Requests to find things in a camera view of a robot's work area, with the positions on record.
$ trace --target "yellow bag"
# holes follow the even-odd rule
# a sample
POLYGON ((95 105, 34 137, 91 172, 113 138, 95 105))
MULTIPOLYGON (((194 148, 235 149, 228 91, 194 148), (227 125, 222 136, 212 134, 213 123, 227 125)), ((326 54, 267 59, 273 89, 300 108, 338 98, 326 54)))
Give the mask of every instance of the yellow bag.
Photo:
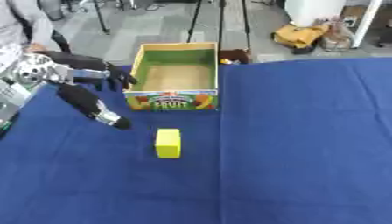
POLYGON ((285 46, 301 49, 311 46, 312 43, 323 36, 328 29, 328 24, 319 24, 305 28, 287 24, 274 33, 273 39, 275 42, 285 46))

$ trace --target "yellow cube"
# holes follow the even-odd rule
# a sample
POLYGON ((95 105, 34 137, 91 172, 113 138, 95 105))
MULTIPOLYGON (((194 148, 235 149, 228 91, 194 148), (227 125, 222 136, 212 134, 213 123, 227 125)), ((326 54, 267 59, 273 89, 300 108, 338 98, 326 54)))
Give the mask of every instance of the yellow cube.
POLYGON ((155 149, 159 158, 179 158, 181 155, 179 129, 159 129, 155 149))

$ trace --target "person's arm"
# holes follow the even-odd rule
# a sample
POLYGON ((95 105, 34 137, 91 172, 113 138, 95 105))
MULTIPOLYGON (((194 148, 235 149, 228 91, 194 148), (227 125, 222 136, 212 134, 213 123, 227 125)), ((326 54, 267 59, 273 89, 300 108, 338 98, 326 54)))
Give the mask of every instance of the person's arm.
POLYGON ((47 15, 37 6, 37 0, 10 0, 15 11, 32 27, 32 40, 28 51, 42 51, 53 33, 53 25, 47 15))

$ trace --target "gray sleeve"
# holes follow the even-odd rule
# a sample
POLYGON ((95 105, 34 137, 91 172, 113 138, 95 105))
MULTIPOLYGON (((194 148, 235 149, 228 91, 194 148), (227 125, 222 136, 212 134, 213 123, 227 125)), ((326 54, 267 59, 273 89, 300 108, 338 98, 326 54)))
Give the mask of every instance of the gray sleeve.
POLYGON ((10 0, 15 11, 32 26, 32 43, 47 44, 53 32, 52 22, 37 6, 37 0, 10 0))

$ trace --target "tripod leg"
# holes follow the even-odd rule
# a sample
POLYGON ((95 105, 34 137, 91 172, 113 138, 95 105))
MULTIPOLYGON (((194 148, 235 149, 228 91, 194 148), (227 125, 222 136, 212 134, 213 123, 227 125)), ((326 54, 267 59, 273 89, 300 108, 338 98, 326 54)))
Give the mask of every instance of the tripod leg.
POLYGON ((223 19, 225 18, 226 0, 220 0, 220 21, 219 21, 219 37, 218 37, 218 60, 221 63, 221 50, 223 38, 223 19))
POLYGON ((247 11, 247 3, 246 0, 242 0, 242 11, 243 11, 243 22, 245 24, 245 33, 247 34, 247 45, 250 50, 250 26, 248 21, 248 11, 247 11))
POLYGON ((100 24, 101 24, 102 31, 105 34, 109 35, 110 34, 110 29, 108 29, 106 27, 105 23, 103 22, 100 6, 98 5, 97 0, 93 0, 93 2, 94 2, 94 7, 95 7, 95 10, 96 10, 96 14, 98 15, 98 19, 99 19, 100 24))
POLYGON ((191 29, 189 29, 189 31, 188 31, 188 40, 186 41, 186 43, 191 42, 191 38, 193 35, 193 31, 194 31, 194 26, 196 25, 196 21, 198 20, 198 16, 200 13, 201 1, 202 0, 199 0, 198 4, 196 5, 196 10, 194 12, 194 16, 193 16, 193 20, 192 20, 192 24, 191 24, 191 29))
POLYGON ((71 0, 66 0, 66 7, 68 8, 69 12, 74 12, 74 8, 72 7, 71 0))

